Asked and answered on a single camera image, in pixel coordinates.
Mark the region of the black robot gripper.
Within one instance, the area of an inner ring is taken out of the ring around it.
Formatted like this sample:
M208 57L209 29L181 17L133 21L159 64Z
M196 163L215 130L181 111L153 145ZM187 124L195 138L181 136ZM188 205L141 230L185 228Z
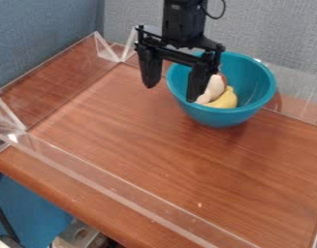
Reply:
M188 76L187 101L193 103L204 94L212 75L219 73L225 47L205 36L207 18L223 18L208 11L208 0L165 0L161 29L138 25L140 71L144 85L153 88L161 80L165 60L192 67Z

